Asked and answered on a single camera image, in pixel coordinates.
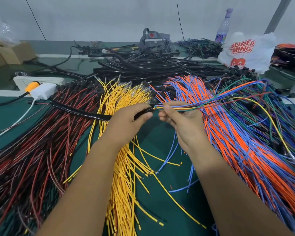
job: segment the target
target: white cable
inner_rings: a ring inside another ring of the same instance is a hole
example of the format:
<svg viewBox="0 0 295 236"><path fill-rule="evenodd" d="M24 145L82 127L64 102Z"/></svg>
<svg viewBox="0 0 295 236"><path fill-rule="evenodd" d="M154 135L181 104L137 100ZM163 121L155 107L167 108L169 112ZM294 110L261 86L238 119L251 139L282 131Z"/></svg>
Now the white cable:
<svg viewBox="0 0 295 236"><path fill-rule="evenodd" d="M19 120L17 120L15 123L12 124L11 127L13 127L14 125L18 124L24 117L25 115L32 109L32 107L34 106L36 99L33 100L32 105L30 106L30 108L23 114L22 117L20 117ZM7 130L3 131L2 133L0 133L0 136L2 136L3 134L5 134L7 131L9 131L11 128L8 128Z"/></svg>

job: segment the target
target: white wall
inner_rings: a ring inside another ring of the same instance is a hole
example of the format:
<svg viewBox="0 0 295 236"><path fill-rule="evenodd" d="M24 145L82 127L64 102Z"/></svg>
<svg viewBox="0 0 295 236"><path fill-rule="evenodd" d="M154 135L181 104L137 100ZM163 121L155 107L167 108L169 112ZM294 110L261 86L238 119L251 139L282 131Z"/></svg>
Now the white wall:
<svg viewBox="0 0 295 236"><path fill-rule="evenodd" d="M263 34L281 0L178 0L185 38L214 39L226 9L230 34ZM182 39L176 0L28 0L47 40L139 41L143 29ZM43 39L25 0L0 0L19 39Z"/></svg>
<svg viewBox="0 0 295 236"><path fill-rule="evenodd" d="M295 43L295 0L291 0L274 33L280 43Z"/></svg>

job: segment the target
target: plastic bottle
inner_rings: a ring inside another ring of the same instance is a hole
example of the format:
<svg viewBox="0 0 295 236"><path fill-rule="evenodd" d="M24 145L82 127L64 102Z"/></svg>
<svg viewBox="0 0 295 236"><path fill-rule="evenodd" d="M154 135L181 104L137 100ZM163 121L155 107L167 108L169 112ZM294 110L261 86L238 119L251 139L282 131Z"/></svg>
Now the plastic bottle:
<svg viewBox="0 0 295 236"><path fill-rule="evenodd" d="M232 11L233 11L233 8L228 8L226 10L225 19L222 22L219 30L217 31L217 34L216 34L216 37L215 37L215 41L224 44L226 35L228 33L229 18L231 17Z"/></svg>

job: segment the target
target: red logo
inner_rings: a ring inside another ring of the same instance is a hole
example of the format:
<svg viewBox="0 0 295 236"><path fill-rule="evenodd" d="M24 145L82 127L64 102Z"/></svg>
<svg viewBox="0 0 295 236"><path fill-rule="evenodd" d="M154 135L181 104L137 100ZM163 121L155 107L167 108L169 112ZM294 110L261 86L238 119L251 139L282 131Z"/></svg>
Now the red logo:
<svg viewBox="0 0 295 236"><path fill-rule="evenodd" d="M231 66L235 66L235 65L245 66L245 64L246 64L246 60L244 58L239 58L239 59L233 58L231 60Z"/></svg>
<svg viewBox="0 0 295 236"><path fill-rule="evenodd" d="M235 42L232 43L229 49L232 51L231 54L238 54L238 53L249 53L254 48L256 41L253 39L248 39L242 42Z"/></svg>

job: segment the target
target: white power strip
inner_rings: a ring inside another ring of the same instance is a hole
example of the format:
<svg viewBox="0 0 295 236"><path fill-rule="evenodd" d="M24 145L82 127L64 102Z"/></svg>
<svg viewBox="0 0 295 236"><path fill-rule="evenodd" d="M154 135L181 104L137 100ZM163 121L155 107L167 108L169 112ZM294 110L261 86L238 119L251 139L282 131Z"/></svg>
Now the white power strip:
<svg viewBox="0 0 295 236"><path fill-rule="evenodd" d="M31 77L31 76L16 76L13 78L15 84L17 87L19 87L19 90L24 91L25 88L31 83L31 82L39 82L42 83L51 83L51 84L57 84L57 85L64 85L65 81L64 78L57 78L57 77Z"/></svg>

